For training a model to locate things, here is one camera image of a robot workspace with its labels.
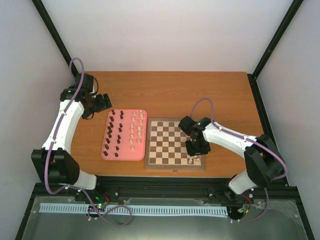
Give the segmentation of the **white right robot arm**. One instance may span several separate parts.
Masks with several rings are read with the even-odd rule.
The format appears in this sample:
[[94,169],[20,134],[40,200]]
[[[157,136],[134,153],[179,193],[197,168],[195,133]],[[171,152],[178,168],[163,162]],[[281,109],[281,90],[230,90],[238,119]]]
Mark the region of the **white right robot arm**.
[[185,144],[187,153],[192,157],[208,154],[211,151],[210,144],[216,144],[244,159],[246,170],[236,174],[227,184],[226,190],[234,195],[255,187],[266,188],[273,180],[283,178],[287,172],[277,147],[265,134],[259,137],[245,135],[207,117],[194,121],[186,116],[180,120],[178,127],[190,137]]

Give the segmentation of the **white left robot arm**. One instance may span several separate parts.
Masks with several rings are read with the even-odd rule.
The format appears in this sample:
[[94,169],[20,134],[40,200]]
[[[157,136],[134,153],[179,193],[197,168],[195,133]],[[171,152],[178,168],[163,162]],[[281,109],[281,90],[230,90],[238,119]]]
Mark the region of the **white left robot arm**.
[[89,120],[95,113],[112,107],[107,94],[98,93],[97,79],[87,73],[77,74],[75,83],[60,94],[59,112],[49,137],[41,149],[31,153],[31,160],[41,182],[85,189],[92,201],[103,198],[104,188],[97,177],[80,169],[71,156],[72,140],[80,119]]

